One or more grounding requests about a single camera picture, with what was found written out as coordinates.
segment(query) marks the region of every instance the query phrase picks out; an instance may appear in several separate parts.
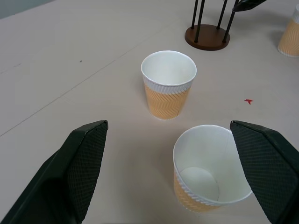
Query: paper cup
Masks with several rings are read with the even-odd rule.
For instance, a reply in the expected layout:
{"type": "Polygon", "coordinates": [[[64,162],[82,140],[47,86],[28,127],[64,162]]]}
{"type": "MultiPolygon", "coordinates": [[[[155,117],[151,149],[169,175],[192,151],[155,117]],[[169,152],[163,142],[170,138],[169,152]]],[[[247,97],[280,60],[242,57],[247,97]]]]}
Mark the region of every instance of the paper cup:
{"type": "Polygon", "coordinates": [[[173,119],[184,106],[196,65],[188,56],[176,51],[159,51],[141,64],[149,110],[159,119],[173,119]]]}
{"type": "Polygon", "coordinates": [[[295,8],[277,49],[285,56],[299,57],[299,4],[295,8]]]}
{"type": "Polygon", "coordinates": [[[230,130],[202,125],[185,131],[173,149],[174,190],[187,209],[203,212],[247,198],[245,178],[230,130]]]}

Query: cup bottom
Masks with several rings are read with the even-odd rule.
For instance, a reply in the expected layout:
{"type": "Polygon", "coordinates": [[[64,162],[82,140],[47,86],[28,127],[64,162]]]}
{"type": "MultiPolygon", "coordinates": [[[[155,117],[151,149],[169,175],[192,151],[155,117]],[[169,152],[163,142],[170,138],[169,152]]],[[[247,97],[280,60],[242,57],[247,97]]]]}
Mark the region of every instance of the cup bottom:
{"type": "Polygon", "coordinates": [[[199,167],[188,167],[183,169],[180,175],[194,194],[214,201],[218,200],[219,187],[210,172],[199,167]]]}

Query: white table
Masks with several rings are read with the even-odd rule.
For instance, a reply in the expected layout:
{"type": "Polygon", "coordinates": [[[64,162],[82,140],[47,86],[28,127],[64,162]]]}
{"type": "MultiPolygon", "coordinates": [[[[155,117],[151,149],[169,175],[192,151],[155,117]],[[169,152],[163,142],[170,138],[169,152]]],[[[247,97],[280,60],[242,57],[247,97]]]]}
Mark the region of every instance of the white table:
{"type": "MultiPolygon", "coordinates": [[[[234,119],[299,147],[299,60],[276,50],[296,3],[236,13],[229,45],[216,52],[184,40],[193,0],[56,0],[0,20],[0,219],[73,129],[107,119],[85,224],[269,224],[253,195],[200,217],[185,210],[172,189],[172,149],[190,127],[234,119]],[[140,72],[164,49],[198,67],[182,114],[166,122],[149,114],[140,72]]],[[[221,7],[208,1],[203,23],[216,25],[221,7]]]]}

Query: red speck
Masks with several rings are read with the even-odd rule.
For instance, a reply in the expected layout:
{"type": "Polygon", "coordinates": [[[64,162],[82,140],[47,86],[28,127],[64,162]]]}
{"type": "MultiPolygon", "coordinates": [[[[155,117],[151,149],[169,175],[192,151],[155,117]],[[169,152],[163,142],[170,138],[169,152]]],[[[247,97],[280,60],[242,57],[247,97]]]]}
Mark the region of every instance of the red speck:
{"type": "Polygon", "coordinates": [[[253,102],[252,99],[246,99],[246,100],[244,100],[244,101],[248,102],[250,105],[251,105],[251,102],[253,102]]]}

